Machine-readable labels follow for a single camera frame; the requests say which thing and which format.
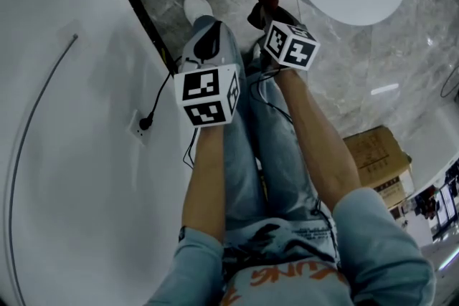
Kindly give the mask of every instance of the white curved wall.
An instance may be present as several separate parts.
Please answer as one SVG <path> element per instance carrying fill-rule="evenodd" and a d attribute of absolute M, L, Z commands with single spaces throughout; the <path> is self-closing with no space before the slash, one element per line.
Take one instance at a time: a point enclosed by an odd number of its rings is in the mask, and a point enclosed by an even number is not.
<path fill-rule="evenodd" d="M 42 98 L 19 166 L 19 281 L 28 305 L 141 305 L 176 245 L 191 128 L 169 81 L 149 144 L 126 133 L 167 76 L 128 0 L 0 0 L 0 295 L 19 305 L 5 236 L 18 134 L 73 33 L 80 38 Z"/>

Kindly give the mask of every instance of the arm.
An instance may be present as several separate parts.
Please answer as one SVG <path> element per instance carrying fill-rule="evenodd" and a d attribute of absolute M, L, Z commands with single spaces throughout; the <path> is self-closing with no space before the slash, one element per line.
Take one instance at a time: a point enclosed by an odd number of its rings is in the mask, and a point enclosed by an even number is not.
<path fill-rule="evenodd" d="M 354 302 L 430 305 L 435 275 L 416 243 L 397 226 L 379 194 L 361 188 L 354 159 L 296 72 L 281 72 L 276 82 L 312 182 L 333 211 L 342 270 Z"/>
<path fill-rule="evenodd" d="M 333 211 L 341 198 L 361 187 L 354 159 L 296 71 L 283 71 L 275 81 L 292 116 L 311 180 Z"/>
<path fill-rule="evenodd" d="M 166 279 L 147 305 L 218 303 L 222 291 L 224 200 L 223 126 L 202 128 L 182 213 L 184 236 Z"/>

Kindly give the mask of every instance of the shirt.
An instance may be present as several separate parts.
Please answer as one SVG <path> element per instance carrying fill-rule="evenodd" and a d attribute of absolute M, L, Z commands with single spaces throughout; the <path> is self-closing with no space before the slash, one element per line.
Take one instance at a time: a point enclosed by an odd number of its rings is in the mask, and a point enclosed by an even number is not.
<path fill-rule="evenodd" d="M 341 268 L 311 255 L 240 270 L 222 295 L 222 245 L 188 229 L 147 305 L 431 305 L 435 274 L 383 200 L 360 188 L 333 210 Z"/>

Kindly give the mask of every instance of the person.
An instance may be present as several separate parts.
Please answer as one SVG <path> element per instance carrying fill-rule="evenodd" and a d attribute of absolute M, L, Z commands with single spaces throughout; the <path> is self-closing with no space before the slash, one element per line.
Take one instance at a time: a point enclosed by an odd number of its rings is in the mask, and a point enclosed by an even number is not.
<path fill-rule="evenodd" d="M 216 22 L 206 0 L 184 10 L 194 33 Z M 240 101 L 231 124 L 201 129 L 179 244 L 147 305 L 430 305 L 430 263 L 361 187 L 307 84 L 295 70 L 261 79 L 258 53 L 244 68 L 223 27 Z"/>

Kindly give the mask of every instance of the light blue jeans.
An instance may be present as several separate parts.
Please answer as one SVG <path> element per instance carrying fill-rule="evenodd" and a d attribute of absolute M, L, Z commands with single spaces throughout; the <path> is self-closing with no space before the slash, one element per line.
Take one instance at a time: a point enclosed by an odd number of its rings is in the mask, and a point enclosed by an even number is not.
<path fill-rule="evenodd" d="M 198 18 L 194 33 L 215 21 L 213 16 Z M 272 217 L 288 221 L 312 219 L 317 193 L 311 185 L 293 126 L 277 110 L 250 96 L 248 88 L 258 80 L 260 72 L 245 75 L 236 40 L 229 28 L 228 31 L 233 62 L 241 68 L 241 93 L 233 121 L 224 127 L 227 230 Z M 259 59 L 253 60 L 251 67 L 259 63 Z M 261 100 L 256 85 L 252 88 L 254 96 Z M 288 113 L 273 78 L 260 83 L 260 92 L 267 101 Z M 255 154 L 261 162 L 267 195 L 258 176 Z"/>

